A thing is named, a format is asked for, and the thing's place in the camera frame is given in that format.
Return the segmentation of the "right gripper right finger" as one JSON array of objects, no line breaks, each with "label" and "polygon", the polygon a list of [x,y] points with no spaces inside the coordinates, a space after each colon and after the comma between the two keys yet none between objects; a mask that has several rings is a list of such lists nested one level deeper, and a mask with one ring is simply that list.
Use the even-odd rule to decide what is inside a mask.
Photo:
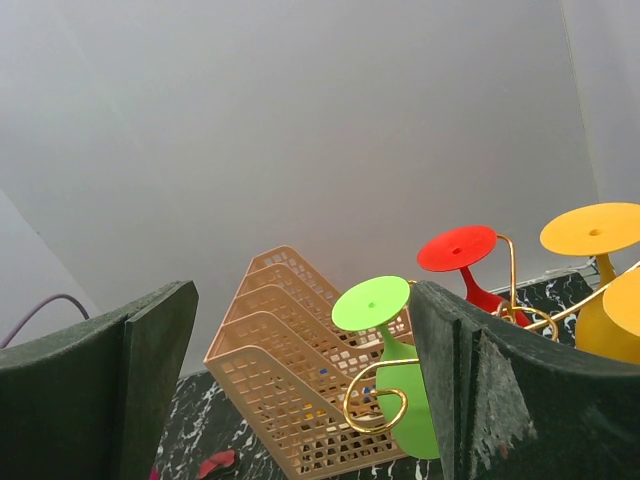
[{"label": "right gripper right finger", "polygon": [[413,337],[448,479],[635,479],[639,369],[498,319],[430,281]]}]

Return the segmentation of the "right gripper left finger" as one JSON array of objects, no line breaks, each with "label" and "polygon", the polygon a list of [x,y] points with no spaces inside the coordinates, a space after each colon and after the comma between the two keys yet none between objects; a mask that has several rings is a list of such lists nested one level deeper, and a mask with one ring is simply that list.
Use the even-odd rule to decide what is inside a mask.
[{"label": "right gripper left finger", "polygon": [[148,478],[198,301],[176,281],[2,350],[2,478]]}]

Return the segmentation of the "green plastic wine glass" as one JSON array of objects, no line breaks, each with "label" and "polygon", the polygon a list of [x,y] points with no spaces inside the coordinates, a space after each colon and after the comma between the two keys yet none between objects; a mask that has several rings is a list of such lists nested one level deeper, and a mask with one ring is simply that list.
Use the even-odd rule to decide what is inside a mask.
[{"label": "green plastic wine glass", "polygon": [[[371,436],[389,432],[405,454],[434,460],[440,453],[417,350],[397,340],[388,328],[407,305],[410,293],[407,280],[379,276],[351,287],[333,306],[332,321],[338,328],[350,332],[375,328],[383,340],[380,360],[352,380],[343,397],[342,410],[353,430]],[[376,428],[359,425],[349,412],[350,391],[371,370],[376,372],[371,395],[385,420],[384,425]]]}]

